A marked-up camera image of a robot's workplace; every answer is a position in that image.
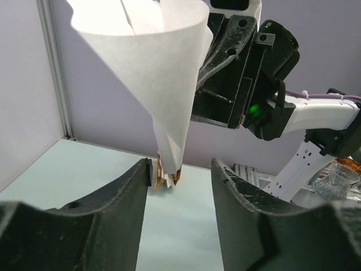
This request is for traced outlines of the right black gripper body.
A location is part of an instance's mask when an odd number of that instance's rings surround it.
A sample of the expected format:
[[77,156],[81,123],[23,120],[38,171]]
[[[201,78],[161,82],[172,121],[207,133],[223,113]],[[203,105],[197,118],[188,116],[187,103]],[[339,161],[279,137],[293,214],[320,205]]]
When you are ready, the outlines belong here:
[[[223,14],[209,15],[208,27],[213,40],[205,61],[219,44],[228,20]],[[270,50],[271,35],[256,28],[229,65],[207,79],[200,88],[196,87],[191,120],[229,129],[238,128],[250,105],[264,56]]]

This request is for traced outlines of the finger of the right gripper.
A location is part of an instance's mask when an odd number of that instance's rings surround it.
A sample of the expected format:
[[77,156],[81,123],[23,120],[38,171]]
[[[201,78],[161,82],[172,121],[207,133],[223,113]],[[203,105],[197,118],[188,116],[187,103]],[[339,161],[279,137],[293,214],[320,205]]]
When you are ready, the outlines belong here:
[[243,50],[256,28],[255,17],[232,15],[219,44],[200,68],[196,87],[200,88],[207,79],[229,65]]

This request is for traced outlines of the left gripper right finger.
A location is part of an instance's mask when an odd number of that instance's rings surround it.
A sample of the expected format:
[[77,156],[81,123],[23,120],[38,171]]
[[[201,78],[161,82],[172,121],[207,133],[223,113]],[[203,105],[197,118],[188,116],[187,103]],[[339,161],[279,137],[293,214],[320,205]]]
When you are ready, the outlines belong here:
[[303,208],[278,199],[212,160],[225,270],[359,270],[360,204]]

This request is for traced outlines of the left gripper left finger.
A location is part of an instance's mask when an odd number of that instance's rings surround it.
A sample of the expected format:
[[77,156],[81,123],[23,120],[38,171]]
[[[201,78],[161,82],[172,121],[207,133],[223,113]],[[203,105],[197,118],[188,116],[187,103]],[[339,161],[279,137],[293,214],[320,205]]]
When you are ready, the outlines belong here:
[[2,270],[135,270],[151,161],[56,209],[1,203]]

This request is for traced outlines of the white paper coffee filter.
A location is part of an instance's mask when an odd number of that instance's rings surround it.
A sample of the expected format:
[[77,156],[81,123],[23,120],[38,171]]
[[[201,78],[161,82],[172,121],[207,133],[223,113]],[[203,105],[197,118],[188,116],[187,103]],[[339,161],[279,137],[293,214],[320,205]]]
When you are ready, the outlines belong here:
[[203,1],[70,1],[71,26],[152,116],[164,173],[182,165],[212,33]]

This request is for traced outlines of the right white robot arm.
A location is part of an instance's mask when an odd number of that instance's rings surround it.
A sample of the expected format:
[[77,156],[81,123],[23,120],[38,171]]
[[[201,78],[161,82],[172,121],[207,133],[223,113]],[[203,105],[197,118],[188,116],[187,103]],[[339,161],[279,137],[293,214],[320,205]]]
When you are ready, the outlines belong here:
[[318,171],[360,148],[360,98],[336,89],[293,93],[285,78],[300,59],[298,42],[281,24],[212,13],[213,40],[197,79],[191,119],[244,127],[271,141],[295,130],[305,139],[265,191],[290,201]]

